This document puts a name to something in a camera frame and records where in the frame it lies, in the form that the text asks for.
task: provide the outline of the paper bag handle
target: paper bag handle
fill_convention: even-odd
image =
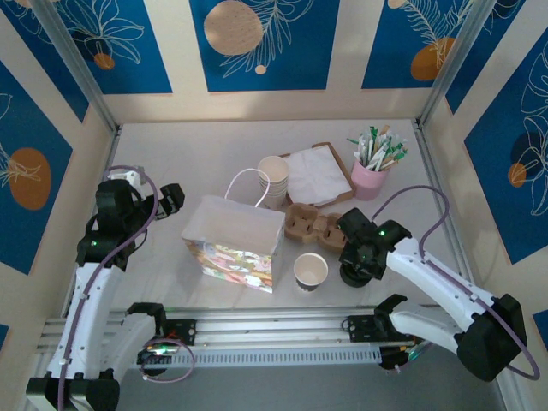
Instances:
[[[262,175],[264,175],[266,177],[266,180],[268,181],[268,184],[266,184],[266,190],[265,192],[263,193],[263,196],[260,198],[259,201],[257,201],[257,204],[255,205],[255,207],[258,207],[260,203],[263,202],[263,200],[265,199],[266,197],[266,194],[268,193],[268,190],[270,189],[271,187],[271,179],[270,177],[263,171],[263,170],[259,170],[259,169],[244,169],[242,171],[240,171],[238,174],[235,175],[235,177],[232,179],[232,181],[230,182],[230,185],[229,185],[229,188],[226,190],[226,194],[224,195],[224,198],[226,199],[228,196],[229,196],[229,192],[230,192],[230,189],[232,188],[232,185],[234,184],[234,182],[236,181],[236,178],[238,178],[240,176],[240,174],[243,174],[245,173],[246,171],[258,171],[259,173],[261,173]]]

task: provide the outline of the pen holder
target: pen holder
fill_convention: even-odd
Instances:
[[[352,182],[356,185],[355,198],[358,200],[373,200],[380,193],[384,180],[389,170],[371,171],[360,164],[359,160],[354,162],[352,168]]]

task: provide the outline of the white table surface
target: white table surface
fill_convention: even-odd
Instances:
[[[283,244],[282,275],[275,280],[273,294],[268,294],[203,275],[181,239],[181,232],[200,197],[204,194],[223,196],[232,177],[242,169],[256,167],[261,158],[330,141],[351,170],[355,145],[346,138],[357,138],[364,127],[382,128],[385,124],[390,124],[396,133],[408,139],[409,153],[392,169],[379,197],[369,202],[352,199],[322,209],[325,213],[344,213],[357,206],[371,217],[395,191],[428,183],[409,120],[124,125],[113,164],[144,166],[158,187],[178,182],[186,199],[177,214],[154,222],[149,228],[145,245],[129,259],[112,309],[125,310],[136,301],[161,302],[169,308],[376,306],[395,293],[421,304],[433,303],[409,280],[390,270],[382,281],[372,280],[361,289],[350,288],[339,276],[338,255],[316,244],[304,246],[289,239]],[[149,188],[144,188],[143,193],[149,194]],[[259,178],[255,173],[247,173],[234,185],[230,198],[254,204],[260,194]],[[420,238],[438,220],[438,211],[431,193],[414,190],[394,200],[377,223],[386,219],[396,220]],[[456,268],[442,229],[431,235],[426,249],[448,267]],[[293,275],[296,257],[308,252],[323,255],[330,268],[327,280],[312,293],[298,289]]]

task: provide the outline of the stack of napkins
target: stack of napkins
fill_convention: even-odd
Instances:
[[[352,189],[328,146],[295,152],[285,160],[288,193],[294,203],[322,206]]]

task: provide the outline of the stack of paper cups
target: stack of paper cups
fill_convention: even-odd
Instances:
[[[287,162],[281,157],[270,156],[263,158],[257,168],[271,179],[271,185],[263,204],[271,210],[280,210],[288,192],[289,166]],[[268,187],[268,181],[263,173],[259,173],[259,180],[264,193]]]

